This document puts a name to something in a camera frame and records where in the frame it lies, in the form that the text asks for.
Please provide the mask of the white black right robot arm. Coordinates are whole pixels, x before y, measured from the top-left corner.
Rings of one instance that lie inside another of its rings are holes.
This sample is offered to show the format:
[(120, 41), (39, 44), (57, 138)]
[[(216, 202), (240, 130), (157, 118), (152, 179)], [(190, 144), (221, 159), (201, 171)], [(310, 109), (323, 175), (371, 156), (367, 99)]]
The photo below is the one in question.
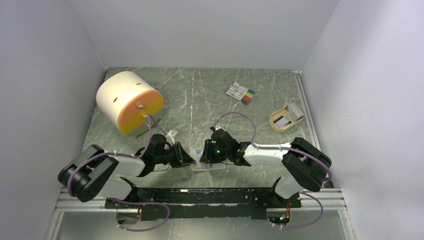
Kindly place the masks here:
[(295, 137), (289, 143), (266, 145), (238, 142), (227, 131), (218, 129), (205, 140), (197, 160), (206, 165), (229, 160), (236, 166), (284, 166), (289, 175), (275, 181), (269, 197), (275, 207), (282, 207), (302, 190), (319, 192), (332, 175), (330, 158), (302, 137)]

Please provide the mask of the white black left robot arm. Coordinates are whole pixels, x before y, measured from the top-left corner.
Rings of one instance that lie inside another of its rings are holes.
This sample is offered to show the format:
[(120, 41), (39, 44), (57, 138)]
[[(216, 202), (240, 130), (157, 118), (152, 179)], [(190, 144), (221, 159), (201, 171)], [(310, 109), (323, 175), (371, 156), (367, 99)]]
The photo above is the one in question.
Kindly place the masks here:
[(179, 142), (171, 144), (164, 135), (156, 133), (148, 146), (135, 155), (107, 154), (92, 144), (59, 172), (57, 180), (70, 196), (83, 203), (102, 196), (118, 199), (124, 207), (132, 208), (138, 203), (139, 194), (128, 176), (144, 177), (160, 164), (181, 168), (194, 163)]

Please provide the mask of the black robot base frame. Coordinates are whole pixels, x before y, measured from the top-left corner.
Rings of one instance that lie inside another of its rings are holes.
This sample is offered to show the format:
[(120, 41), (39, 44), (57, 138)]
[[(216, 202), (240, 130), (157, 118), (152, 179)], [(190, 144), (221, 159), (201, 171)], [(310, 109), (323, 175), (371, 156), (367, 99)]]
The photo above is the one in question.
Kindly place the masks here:
[(275, 186), (251, 187), (136, 187), (124, 202), (107, 197), (104, 207), (128, 213), (135, 210), (142, 221), (171, 219), (238, 218), (267, 219), (270, 209), (300, 208), (299, 193), (288, 199), (275, 192)]

